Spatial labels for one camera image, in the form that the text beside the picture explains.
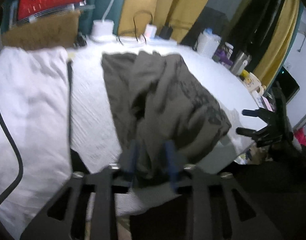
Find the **white plastic container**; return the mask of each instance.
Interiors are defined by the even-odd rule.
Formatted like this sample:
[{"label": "white plastic container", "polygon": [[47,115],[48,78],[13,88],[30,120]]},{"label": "white plastic container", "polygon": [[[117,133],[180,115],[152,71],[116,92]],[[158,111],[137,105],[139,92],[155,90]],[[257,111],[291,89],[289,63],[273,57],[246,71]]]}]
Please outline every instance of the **white plastic container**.
[{"label": "white plastic container", "polygon": [[220,42],[220,36],[204,31],[198,37],[197,53],[203,57],[212,58]]},{"label": "white plastic container", "polygon": [[112,36],[114,22],[111,20],[96,20],[93,21],[91,37],[96,39],[103,36]]}]

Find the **black cable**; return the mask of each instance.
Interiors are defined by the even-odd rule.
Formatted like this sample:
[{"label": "black cable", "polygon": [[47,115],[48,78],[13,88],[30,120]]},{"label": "black cable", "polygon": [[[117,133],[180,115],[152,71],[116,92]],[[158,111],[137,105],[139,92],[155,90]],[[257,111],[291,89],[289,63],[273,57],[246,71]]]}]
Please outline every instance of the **black cable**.
[{"label": "black cable", "polygon": [[134,16],[133,16],[133,23],[134,23],[134,33],[135,33],[135,38],[137,41],[139,41],[137,39],[137,34],[136,34],[136,23],[135,23],[135,17],[139,14],[148,14],[151,16],[151,21],[149,22],[149,24],[152,24],[153,23],[153,14],[150,12],[150,11],[147,11],[147,10],[140,10],[140,11],[137,11]]},{"label": "black cable", "polygon": [[305,33],[304,35],[305,35],[305,36],[304,36],[303,43],[302,43],[301,47],[297,50],[297,52],[301,52],[301,51],[302,51],[302,47],[303,47],[304,42],[305,42],[305,40],[306,40],[306,33]]},{"label": "black cable", "polygon": [[[2,18],[3,18],[3,8],[0,9],[0,26],[1,26],[1,23],[2,23]],[[17,148],[17,146],[16,146],[16,144],[15,144],[13,138],[12,138],[12,135],[10,134],[10,132],[9,132],[4,120],[3,120],[1,112],[0,112],[0,125],[2,127],[3,132],[5,133],[5,136],[7,137],[8,141],[10,142],[10,145],[11,145],[11,147],[12,147],[12,149],[13,149],[15,155],[16,155],[17,161],[19,163],[19,173],[18,173],[17,177],[11,183],[11,185],[8,186],[7,189],[4,190],[2,192],[2,194],[0,195],[0,205],[1,205],[1,203],[11,194],[11,192],[18,186],[18,184],[21,181],[21,179],[23,177],[23,161],[22,161],[19,149]]]},{"label": "black cable", "polygon": [[133,16],[133,23],[134,23],[134,30],[126,30],[126,31],[122,31],[120,34],[117,35],[117,38],[116,38],[116,41],[119,41],[123,46],[123,42],[121,42],[121,39],[120,39],[120,36],[124,35],[124,34],[131,34],[131,33],[134,33],[135,34],[135,38],[136,38],[136,41],[139,42],[139,39],[137,37],[137,31],[138,29],[136,28],[136,23],[135,23],[135,17],[139,14],[148,14],[151,16],[151,21],[149,22],[149,24],[152,24],[153,23],[153,14],[150,12],[150,11],[147,11],[147,10],[140,10],[140,11],[137,11],[134,16]]}]

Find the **black monitor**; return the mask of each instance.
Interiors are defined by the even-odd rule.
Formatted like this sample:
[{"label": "black monitor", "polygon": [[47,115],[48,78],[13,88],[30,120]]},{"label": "black monitor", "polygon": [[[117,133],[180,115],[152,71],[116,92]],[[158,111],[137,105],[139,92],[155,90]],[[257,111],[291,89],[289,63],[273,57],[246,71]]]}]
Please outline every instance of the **black monitor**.
[{"label": "black monitor", "polygon": [[286,103],[288,103],[299,91],[299,85],[284,67],[278,72],[272,86],[277,87],[277,82],[286,98]]}]

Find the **white cord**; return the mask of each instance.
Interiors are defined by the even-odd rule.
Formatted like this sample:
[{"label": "white cord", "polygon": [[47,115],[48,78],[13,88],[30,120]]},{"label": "white cord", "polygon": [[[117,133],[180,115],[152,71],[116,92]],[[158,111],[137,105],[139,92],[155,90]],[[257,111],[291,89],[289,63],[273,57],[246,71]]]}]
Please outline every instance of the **white cord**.
[{"label": "white cord", "polygon": [[112,8],[113,3],[114,3],[114,0],[111,0],[110,3],[109,3],[108,8],[106,9],[105,13],[103,14],[102,21],[104,21],[106,19],[106,16],[109,14],[109,12],[110,12],[110,10]]}]

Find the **yellow curtain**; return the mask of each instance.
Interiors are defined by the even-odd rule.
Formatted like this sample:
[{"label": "yellow curtain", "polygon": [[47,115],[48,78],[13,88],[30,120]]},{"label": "yellow curtain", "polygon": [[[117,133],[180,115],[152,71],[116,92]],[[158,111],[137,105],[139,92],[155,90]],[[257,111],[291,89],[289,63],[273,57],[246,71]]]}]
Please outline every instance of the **yellow curtain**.
[{"label": "yellow curtain", "polygon": [[[118,32],[133,29],[133,15],[139,10],[149,10],[153,23],[161,29],[166,22],[180,26],[174,28],[172,38],[180,42],[200,15],[208,0],[125,0]],[[136,18],[136,27],[143,33],[149,17]]]},{"label": "yellow curtain", "polygon": [[179,25],[183,27],[174,28],[171,36],[173,39],[180,42],[185,37],[205,7],[207,1],[208,0],[173,0],[168,14],[168,22],[170,25]]},{"label": "yellow curtain", "polygon": [[[152,12],[154,17],[157,0],[124,0],[121,19],[118,26],[118,32],[121,33],[127,30],[134,29],[133,16],[140,10],[147,10]],[[140,14],[136,17],[136,28],[138,33],[144,33],[146,24],[151,20],[151,17],[146,14]]]},{"label": "yellow curtain", "polygon": [[300,0],[285,0],[277,21],[272,40],[262,60],[254,70],[254,75],[268,86],[277,73],[286,55],[294,32]]}]

